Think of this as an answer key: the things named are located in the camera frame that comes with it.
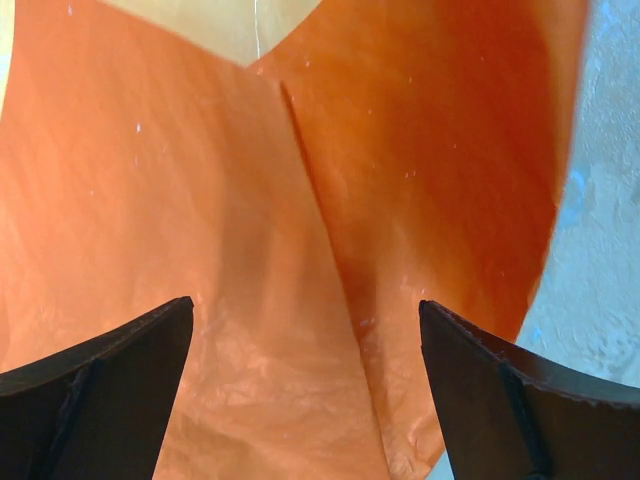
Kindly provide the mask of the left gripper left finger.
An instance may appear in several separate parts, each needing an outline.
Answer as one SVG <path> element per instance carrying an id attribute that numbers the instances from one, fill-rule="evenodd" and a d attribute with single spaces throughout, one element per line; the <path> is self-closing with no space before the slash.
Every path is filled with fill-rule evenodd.
<path id="1" fill-rule="evenodd" d="M 1 376 L 4 479 L 152 478 L 193 333 L 173 299 Z"/>

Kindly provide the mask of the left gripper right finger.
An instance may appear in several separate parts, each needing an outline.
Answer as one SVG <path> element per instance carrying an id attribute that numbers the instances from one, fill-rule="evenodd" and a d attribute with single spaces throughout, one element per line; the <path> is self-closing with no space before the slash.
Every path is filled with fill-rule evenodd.
<path id="1" fill-rule="evenodd" d="M 505 341 L 435 301 L 421 350 L 457 479 L 636 479 L 639 391 Z"/>

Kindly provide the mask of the orange wrapping paper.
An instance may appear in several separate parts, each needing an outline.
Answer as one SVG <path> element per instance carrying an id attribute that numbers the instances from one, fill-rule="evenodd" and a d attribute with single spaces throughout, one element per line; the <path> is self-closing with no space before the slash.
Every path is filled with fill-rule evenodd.
<path id="1" fill-rule="evenodd" d="M 418 304 L 514 339 L 569 163 L 585 1 L 322 1 L 248 67 L 101 1 L 17 1 L 1 365 L 176 297 L 156 479 L 423 479 Z"/>

